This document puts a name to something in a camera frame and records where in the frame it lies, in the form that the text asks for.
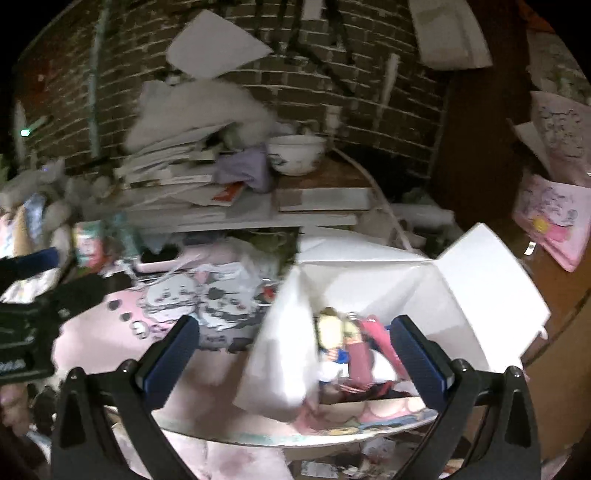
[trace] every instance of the pink gift bag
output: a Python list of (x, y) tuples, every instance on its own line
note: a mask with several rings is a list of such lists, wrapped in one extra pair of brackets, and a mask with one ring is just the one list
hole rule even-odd
[(591, 229), (591, 189), (526, 173), (513, 220), (566, 271), (579, 265)]

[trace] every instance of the book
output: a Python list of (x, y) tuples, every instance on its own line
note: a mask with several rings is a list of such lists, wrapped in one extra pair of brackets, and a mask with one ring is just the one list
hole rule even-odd
[(308, 175), (281, 176), (275, 198), (280, 212), (369, 210), (373, 192), (369, 181), (353, 165), (325, 157)]
[(150, 171), (130, 173), (125, 176), (131, 188), (180, 185), (187, 183), (211, 183), (216, 171), (215, 163), (194, 166), (190, 163), (163, 165)]

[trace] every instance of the white box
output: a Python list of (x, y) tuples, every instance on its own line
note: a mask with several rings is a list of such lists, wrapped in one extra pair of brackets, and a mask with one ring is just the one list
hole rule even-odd
[(297, 265), (262, 325), (234, 405), (280, 421), (298, 416), (318, 390), (312, 314), (325, 307), (372, 314), (385, 325), (406, 314), (451, 359), (494, 372), (521, 365), (550, 315), (526, 272), (484, 224), (436, 260), (319, 230), (301, 238)]

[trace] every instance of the wooden surface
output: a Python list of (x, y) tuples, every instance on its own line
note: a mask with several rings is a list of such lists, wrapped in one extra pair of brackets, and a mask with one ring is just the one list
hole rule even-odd
[(579, 441), (591, 422), (591, 302), (527, 369), (544, 459)]
[(579, 267), (569, 273), (539, 245), (532, 255), (524, 255), (530, 239), (510, 218), (489, 222), (489, 226), (522, 261), (550, 309), (545, 326), (548, 338), (538, 337), (521, 358), (527, 367), (561, 335), (582, 308), (591, 287), (591, 248), (587, 248)]
[(525, 26), (514, 0), (469, 0), (493, 67), (454, 74), (447, 126), (430, 183), (459, 225), (508, 218), (522, 175), (514, 123), (529, 120), (530, 80)]

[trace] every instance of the white cable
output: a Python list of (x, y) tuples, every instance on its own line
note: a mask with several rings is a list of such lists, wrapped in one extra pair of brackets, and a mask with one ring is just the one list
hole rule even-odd
[(371, 184), (372, 188), (375, 190), (376, 196), (378, 197), (378, 202), (382, 204), (381, 205), (382, 210), (385, 210), (386, 213), (388, 215), (390, 215), (390, 217), (392, 217), (392, 221), (394, 223), (394, 229), (396, 230), (398, 237), (402, 241), (402, 245), (403, 245), (404, 249), (408, 250), (409, 252), (413, 252), (414, 251), (413, 247), (411, 246), (410, 242), (408, 241), (408, 238), (406, 237), (406, 234), (404, 233), (403, 228), (400, 226), (400, 223), (398, 223), (398, 219), (396, 218), (396, 215), (394, 214), (394, 211), (392, 210), (392, 207), (390, 206), (390, 202), (386, 198), (386, 195), (384, 195), (382, 189), (379, 187), (378, 182), (375, 181), (375, 179), (371, 176), (371, 174), (362, 165), (360, 165), (359, 162), (352, 159), (350, 156), (348, 156), (346, 153), (342, 152), (338, 148), (334, 148), (333, 150), (335, 152), (337, 152), (341, 157), (343, 157), (346, 161), (348, 161), (351, 165), (353, 165), (355, 168), (357, 168), (357, 170), (359, 170), (363, 174), (363, 176), (367, 179), (367, 181)]

